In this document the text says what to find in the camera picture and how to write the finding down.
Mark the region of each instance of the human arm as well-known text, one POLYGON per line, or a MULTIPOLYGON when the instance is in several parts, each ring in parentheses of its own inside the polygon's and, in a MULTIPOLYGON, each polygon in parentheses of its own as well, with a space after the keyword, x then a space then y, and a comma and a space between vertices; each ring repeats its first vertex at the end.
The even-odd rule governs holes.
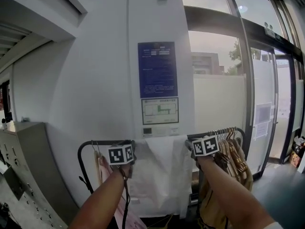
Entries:
MULTIPOLYGON (((130 164, 122 166, 128 177, 130 164)), ((124 189, 124 179, 114 170, 107 180, 86 200, 69 229, 105 229, 118 207, 124 189)))
POLYGON ((274 222, 257 199, 225 173, 212 157, 199 157, 198 163, 233 228, 263 229, 274 222))

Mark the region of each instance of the sky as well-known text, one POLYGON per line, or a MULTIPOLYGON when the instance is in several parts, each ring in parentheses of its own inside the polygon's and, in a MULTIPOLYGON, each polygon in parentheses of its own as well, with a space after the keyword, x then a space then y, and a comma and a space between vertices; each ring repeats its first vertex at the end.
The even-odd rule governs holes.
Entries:
MULTIPOLYGON (((183 0, 184 5, 200 7, 230 13, 226 0, 183 0)), ((268 0, 236 0, 238 6, 246 7, 241 13, 244 19, 253 21, 264 26, 267 22, 272 25, 273 31, 283 36, 275 11, 268 0)), ((190 31, 191 50, 193 52, 214 52, 218 54, 219 64, 224 66, 225 71, 239 61, 232 61, 229 51, 234 50, 234 37, 218 35, 207 32, 190 31)))

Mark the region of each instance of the blue sign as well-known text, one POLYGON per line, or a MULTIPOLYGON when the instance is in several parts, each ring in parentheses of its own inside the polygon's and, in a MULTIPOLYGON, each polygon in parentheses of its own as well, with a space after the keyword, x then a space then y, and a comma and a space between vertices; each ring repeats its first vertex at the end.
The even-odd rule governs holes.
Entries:
POLYGON ((178 96, 174 42, 138 44, 141 98, 178 96))

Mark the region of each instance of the clothing rack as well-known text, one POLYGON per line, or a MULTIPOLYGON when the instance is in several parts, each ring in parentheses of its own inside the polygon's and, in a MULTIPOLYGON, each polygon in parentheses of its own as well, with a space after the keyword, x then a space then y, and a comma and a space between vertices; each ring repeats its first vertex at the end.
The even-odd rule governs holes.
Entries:
MULTIPOLYGON (((229 132, 232 132, 232 131, 240 132, 241 135, 242 135, 243 141, 245 140, 244 131, 242 129, 238 128, 238 127, 231 127, 231 128, 225 128, 225 129, 210 131, 210 132, 206 132, 206 133, 187 135, 187 138, 188 138, 189 141, 192 141, 196 138, 203 138, 205 136, 212 136, 212 135, 221 135, 221 134, 226 134, 226 133, 229 133, 229 132)), ((84 142, 79 147, 79 149, 77 151, 77 158, 78 158, 78 161, 80 163, 81 172, 84 176, 85 181, 82 179, 82 177, 79 177, 79 178, 80 178, 81 181, 83 181, 86 184, 87 189, 91 192, 91 194, 94 191, 93 191, 93 188, 92 188, 91 183, 89 181, 89 178, 88 178, 88 175, 87 175, 87 172, 86 172, 86 169, 85 169, 84 163, 82 161, 82 157, 81 157, 81 152, 82 152, 83 148, 86 147, 87 145, 111 146, 111 145, 114 145, 114 144, 116 144, 116 145, 128 145, 128 144, 131 144, 131 143, 132 143, 131 140, 112 140, 112 141, 93 141, 92 140, 92 141, 84 142)))

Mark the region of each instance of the gray cabinet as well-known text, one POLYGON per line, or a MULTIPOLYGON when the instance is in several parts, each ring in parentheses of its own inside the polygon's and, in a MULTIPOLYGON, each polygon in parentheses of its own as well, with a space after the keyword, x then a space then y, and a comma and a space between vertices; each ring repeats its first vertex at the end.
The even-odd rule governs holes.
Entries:
POLYGON ((25 189, 22 201, 50 227, 67 228, 78 207, 54 162, 44 123, 10 122, 0 130, 0 149, 25 189))

